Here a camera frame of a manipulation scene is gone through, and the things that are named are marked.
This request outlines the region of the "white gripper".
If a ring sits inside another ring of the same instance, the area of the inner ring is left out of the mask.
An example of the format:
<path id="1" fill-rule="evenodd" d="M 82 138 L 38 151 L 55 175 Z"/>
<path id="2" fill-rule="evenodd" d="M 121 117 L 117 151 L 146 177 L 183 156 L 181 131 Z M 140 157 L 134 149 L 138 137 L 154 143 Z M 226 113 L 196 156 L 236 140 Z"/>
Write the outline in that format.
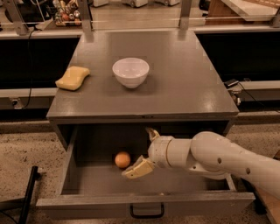
<path id="1" fill-rule="evenodd" d="M 145 130 L 151 141 L 148 149 L 149 158 L 140 156 L 132 166 L 124 170 L 122 176 L 127 179 L 138 179 L 151 173 L 154 170 L 154 165 L 159 168 L 170 167 L 167 158 L 167 150 L 173 137 L 160 136 L 155 129 L 150 127 L 147 127 Z"/>

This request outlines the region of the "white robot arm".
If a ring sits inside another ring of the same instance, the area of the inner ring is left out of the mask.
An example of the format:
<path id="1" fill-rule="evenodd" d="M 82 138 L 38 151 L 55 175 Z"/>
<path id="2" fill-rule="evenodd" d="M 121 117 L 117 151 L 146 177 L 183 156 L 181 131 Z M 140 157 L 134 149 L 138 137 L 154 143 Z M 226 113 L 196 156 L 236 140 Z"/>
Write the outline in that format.
<path id="1" fill-rule="evenodd" d="M 148 157 L 139 157 L 122 175 L 141 178 L 155 168 L 182 168 L 209 179 L 225 179 L 233 174 L 266 193 L 280 198 L 280 161 L 256 154 L 212 131 L 192 138 L 161 136 L 148 128 Z"/>

